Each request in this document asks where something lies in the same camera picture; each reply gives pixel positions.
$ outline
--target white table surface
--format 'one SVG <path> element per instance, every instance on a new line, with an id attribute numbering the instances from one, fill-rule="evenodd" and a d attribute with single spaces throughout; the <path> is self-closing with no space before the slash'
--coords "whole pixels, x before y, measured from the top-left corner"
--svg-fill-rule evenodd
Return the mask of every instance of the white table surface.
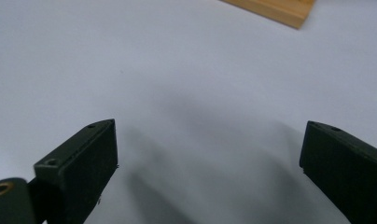
<path id="1" fill-rule="evenodd" d="M 0 179 L 114 118 L 86 223 L 349 223 L 302 173 L 307 120 L 377 147 L 377 0 L 301 30 L 217 0 L 0 0 Z"/>

